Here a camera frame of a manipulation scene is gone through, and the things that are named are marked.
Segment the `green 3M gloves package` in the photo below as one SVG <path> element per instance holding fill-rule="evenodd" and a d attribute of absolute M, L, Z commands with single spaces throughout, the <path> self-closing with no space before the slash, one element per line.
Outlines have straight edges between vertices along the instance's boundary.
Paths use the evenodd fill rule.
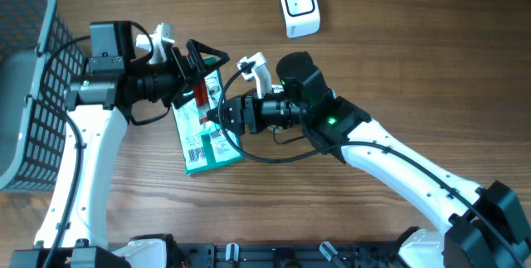
<path fill-rule="evenodd" d="M 242 161 L 243 156 L 227 142 L 217 124 L 200 123 L 200 110 L 194 98 L 178 109 L 174 106 L 173 115 L 187 175 Z"/>

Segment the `green white tape roll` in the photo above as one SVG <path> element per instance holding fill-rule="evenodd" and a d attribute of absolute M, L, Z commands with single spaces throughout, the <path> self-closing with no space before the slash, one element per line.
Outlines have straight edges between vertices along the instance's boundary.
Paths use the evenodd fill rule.
<path fill-rule="evenodd" d="M 270 125 L 268 126 L 268 130 L 270 130 L 271 132 L 285 132 L 287 128 L 277 125 Z"/>

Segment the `red white snack packet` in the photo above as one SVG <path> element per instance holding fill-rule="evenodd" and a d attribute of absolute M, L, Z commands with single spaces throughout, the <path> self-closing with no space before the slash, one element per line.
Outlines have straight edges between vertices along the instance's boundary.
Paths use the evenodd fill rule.
<path fill-rule="evenodd" d="M 206 81 L 203 78 L 194 86 L 193 93 L 197 106 L 199 123 L 205 124 L 208 121 L 207 112 L 210 110 L 210 104 Z"/>

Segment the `pink juice carton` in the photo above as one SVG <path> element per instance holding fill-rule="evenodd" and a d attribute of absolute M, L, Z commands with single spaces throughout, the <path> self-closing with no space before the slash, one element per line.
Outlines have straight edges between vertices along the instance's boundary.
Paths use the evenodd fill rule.
<path fill-rule="evenodd" d="M 283 92 L 284 91 L 284 88 L 282 85 L 273 85 L 272 86 L 272 92 L 273 93 L 280 93 L 280 92 Z"/>

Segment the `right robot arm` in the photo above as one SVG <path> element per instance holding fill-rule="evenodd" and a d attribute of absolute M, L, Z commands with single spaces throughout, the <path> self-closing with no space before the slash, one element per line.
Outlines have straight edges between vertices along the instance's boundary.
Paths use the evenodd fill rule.
<path fill-rule="evenodd" d="M 414 227 L 397 243 L 409 267 L 521 267 L 530 256 L 530 225 L 516 193 L 449 173 L 390 135 L 368 112 L 330 89 L 307 52 L 277 64 L 281 91 L 258 85 L 222 96 L 208 118 L 226 136 L 299 126 L 314 153 L 331 154 L 386 184 L 435 227 Z"/>

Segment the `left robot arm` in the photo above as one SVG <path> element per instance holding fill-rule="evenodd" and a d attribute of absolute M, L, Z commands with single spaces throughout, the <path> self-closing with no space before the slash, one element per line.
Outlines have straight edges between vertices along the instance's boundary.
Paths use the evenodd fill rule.
<path fill-rule="evenodd" d="M 14 267 L 174 267 L 183 259 L 173 237 L 135 237 L 116 251 L 108 248 L 106 209 L 114 162 L 131 109 L 141 100 L 178 107 L 193 88 L 226 64 L 229 56 L 195 40 L 182 54 L 163 41 L 161 60 L 137 57 L 134 22 L 94 22 L 90 26 L 93 56 L 87 74 L 75 76 L 61 105 L 49 96 L 41 102 L 46 124 L 36 139 L 60 135 L 61 165 L 50 211 L 34 247 L 12 254 Z"/>

